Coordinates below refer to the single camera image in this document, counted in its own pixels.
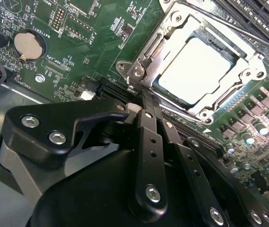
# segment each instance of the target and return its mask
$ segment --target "motherboard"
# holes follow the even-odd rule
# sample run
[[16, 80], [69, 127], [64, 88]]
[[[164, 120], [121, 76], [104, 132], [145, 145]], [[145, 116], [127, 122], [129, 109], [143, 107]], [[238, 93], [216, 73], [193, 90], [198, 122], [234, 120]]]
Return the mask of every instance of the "motherboard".
[[[269, 0], [189, 2], [269, 41]], [[180, 133], [223, 146], [222, 163], [269, 199], [269, 49], [173, 4], [0, 0], [0, 34], [10, 38], [0, 60], [15, 83], [54, 102], [93, 99], [104, 83], [102, 95], [124, 101], [121, 96], [135, 96], [142, 83], [172, 106], [162, 112]], [[182, 51], [174, 49], [178, 43]], [[165, 53], [161, 61], [159, 53]], [[237, 70], [240, 80], [231, 73]], [[146, 74], [154, 75], [150, 85]], [[207, 104], [218, 84], [222, 93]]]

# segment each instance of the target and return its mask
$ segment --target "mounting hole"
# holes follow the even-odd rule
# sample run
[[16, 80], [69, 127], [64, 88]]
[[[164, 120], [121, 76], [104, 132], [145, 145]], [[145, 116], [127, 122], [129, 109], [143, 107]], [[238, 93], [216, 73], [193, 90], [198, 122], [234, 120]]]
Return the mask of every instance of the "mounting hole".
[[151, 155], [152, 157], [157, 157], [157, 154], [156, 154], [156, 153], [154, 153], [153, 151], [152, 151], [152, 152], [150, 152], [150, 155]]
[[265, 73], [264, 72], [259, 72], [258, 74], [257, 74], [257, 78], [262, 78], [263, 76], [265, 75]]
[[155, 139], [153, 139], [153, 138], [150, 138], [150, 142], [151, 143], [156, 143], [157, 141]]
[[200, 177], [201, 174], [197, 171], [197, 170], [194, 170], [193, 173], [197, 176], [197, 177]]

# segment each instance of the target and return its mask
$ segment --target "black mounting arm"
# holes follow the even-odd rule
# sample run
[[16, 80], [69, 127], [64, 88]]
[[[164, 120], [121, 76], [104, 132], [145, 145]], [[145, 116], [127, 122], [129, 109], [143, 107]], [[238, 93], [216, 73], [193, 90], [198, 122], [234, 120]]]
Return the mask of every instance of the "black mounting arm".
[[[149, 94], [135, 103], [101, 99], [7, 112], [0, 180], [35, 206], [29, 227], [269, 227], [269, 211], [201, 141], [182, 142]], [[83, 148], [114, 142], [119, 150], [66, 177], [77, 135]]]

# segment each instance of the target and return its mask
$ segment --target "bolt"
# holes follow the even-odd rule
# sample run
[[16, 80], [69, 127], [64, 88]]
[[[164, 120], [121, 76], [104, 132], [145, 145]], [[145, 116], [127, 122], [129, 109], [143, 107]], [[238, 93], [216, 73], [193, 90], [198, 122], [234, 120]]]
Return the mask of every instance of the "bolt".
[[44, 83], [45, 82], [45, 77], [42, 74], [37, 74], [35, 80], [38, 83]]
[[125, 110], [125, 107], [123, 107], [122, 105], [117, 105], [117, 108], [118, 108], [119, 110], [122, 110], [122, 111]]
[[191, 142], [192, 142], [193, 145], [195, 145], [195, 147], [197, 147], [197, 148], [199, 147], [198, 142], [196, 142], [195, 140], [192, 140]]
[[49, 140], [54, 144], [61, 145], [66, 142], [66, 137], [62, 133], [54, 131], [49, 134]]
[[170, 20], [173, 23], [174, 27], [180, 26], [182, 24], [182, 20], [183, 20], [181, 12], [180, 11], [173, 12], [173, 14], [171, 15]]
[[250, 169], [250, 164], [249, 163], [246, 163], [246, 164], [244, 164], [244, 169], [246, 169], [246, 170], [249, 170]]
[[148, 112], [145, 113], [145, 115], [148, 117], [148, 118], [152, 118], [152, 115]]
[[211, 208], [210, 211], [210, 216], [211, 218], [220, 226], [222, 226], [224, 224], [224, 219], [222, 217], [222, 215], [217, 211], [216, 208]]
[[176, 22], [179, 22], [181, 20], [182, 20], [182, 16], [181, 15], [179, 15], [179, 16], [176, 17]]
[[40, 124], [39, 119], [33, 116], [25, 116], [21, 119], [21, 122], [24, 126], [29, 128], [35, 128]]
[[142, 75], [142, 72], [137, 70], [137, 71], [134, 72], [134, 75], [136, 77], [140, 77]]
[[170, 122], [166, 122], [165, 124], [168, 126], [168, 128], [173, 128], [173, 125]]
[[267, 214], [262, 213], [262, 216], [264, 217], [264, 219], [269, 223], [269, 217]]
[[150, 199], [151, 202], [154, 202], [154, 203], [160, 202], [161, 195], [155, 187], [147, 186], [145, 192], [146, 192], [147, 198]]
[[251, 216], [252, 219], [253, 219], [255, 222], [257, 222], [259, 225], [262, 224], [262, 220], [261, 220], [261, 218], [257, 215], [256, 212], [254, 212], [254, 211], [250, 212], [250, 216]]
[[118, 65], [118, 69], [119, 69], [120, 71], [124, 71], [124, 70], [125, 70], [125, 65], [124, 65], [124, 64], [119, 64], [119, 65]]

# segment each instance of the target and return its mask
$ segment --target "cpu socket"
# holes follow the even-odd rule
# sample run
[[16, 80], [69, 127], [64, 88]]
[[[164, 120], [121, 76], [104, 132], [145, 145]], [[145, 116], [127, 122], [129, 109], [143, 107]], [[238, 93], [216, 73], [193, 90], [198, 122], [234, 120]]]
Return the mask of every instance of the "cpu socket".
[[264, 57], [225, 25], [177, 1], [166, 2], [160, 0], [165, 16], [136, 60], [119, 60], [116, 70], [129, 91], [147, 88], [175, 113], [211, 124], [236, 92], [267, 76]]

